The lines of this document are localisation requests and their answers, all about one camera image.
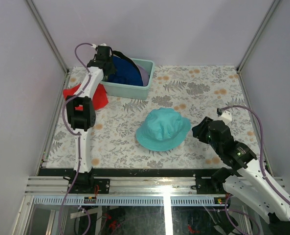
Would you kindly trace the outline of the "dark blue bucket hat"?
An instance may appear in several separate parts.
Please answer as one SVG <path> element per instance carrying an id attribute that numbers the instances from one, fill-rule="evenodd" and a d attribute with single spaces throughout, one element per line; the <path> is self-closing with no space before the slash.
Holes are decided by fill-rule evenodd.
<path id="1" fill-rule="evenodd" d="M 113 58 L 115 73 L 108 75 L 107 81 L 123 85 L 143 86 L 139 70 L 134 64 L 115 56 Z"/>

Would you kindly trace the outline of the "teal bucket hat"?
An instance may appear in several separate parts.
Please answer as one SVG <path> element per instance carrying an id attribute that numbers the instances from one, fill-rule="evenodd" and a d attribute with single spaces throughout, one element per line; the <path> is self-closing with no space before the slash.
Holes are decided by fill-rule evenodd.
<path id="1" fill-rule="evenodd" d="M 190 130 L 188 118 L 172 108 L 159 108 L 149 112 L 135 137 L 148 150 L 169 151 L 181 145 Z"/>

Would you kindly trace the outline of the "red cloth hat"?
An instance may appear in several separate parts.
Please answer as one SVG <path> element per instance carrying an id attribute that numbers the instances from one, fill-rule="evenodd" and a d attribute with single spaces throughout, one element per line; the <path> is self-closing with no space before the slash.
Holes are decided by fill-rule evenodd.
<path id="1" fill-rule="evenodd" d="M 63 90 L 64 99 L 66 100 L 68 96 L 74 95 L 75 92 L 80 88 L 80 86 L 81 83 L 70 89 L 64 89 Z M 99 84 L 92 98 L 93 107 L 95 110 L 99 110 L 101 108 L 104 108 L 108 103 L 109 101 L 107 98 L 106 90 L 102 84 Z"/>

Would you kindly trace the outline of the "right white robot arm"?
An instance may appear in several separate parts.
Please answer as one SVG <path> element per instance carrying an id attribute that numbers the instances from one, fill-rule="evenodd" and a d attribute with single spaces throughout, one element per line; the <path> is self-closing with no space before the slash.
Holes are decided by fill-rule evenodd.
<path id="1" fill-rule="evenodd" d="M 193 137 L 210 145 L 228 167 L 211 177 L 216 193 L 236 196 L 268 224 L 274 235 L 290 235 L 290 195 L 263 169 L 254 152 L 234 140 L 222 120 L 205 117 L 192 128 Z"/>

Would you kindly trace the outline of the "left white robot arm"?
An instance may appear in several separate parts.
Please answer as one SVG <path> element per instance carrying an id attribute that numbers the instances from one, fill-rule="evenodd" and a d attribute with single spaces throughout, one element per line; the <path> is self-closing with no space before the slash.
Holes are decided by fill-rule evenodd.
<path id="1" fill-rule="evenodd" d="M 88 45 L 96 50 L 91 67 L 80 62 L 86 69 L 86 76 L 74 95 L 68 96 L 63 105 L 63 121 L 67 130 L 75 137 L 76 163 L 74 173 L 70 177 L 70 189 L 75 192 L 90 193 L 95 189 L 93 168 L 90 162 L 90 140 L 95 125 L 96 114 L 92 98 L 105 74 L 115 71 L 113 53 L 106 44 L 94 45 L 81 43 L 75 48 Z"/>

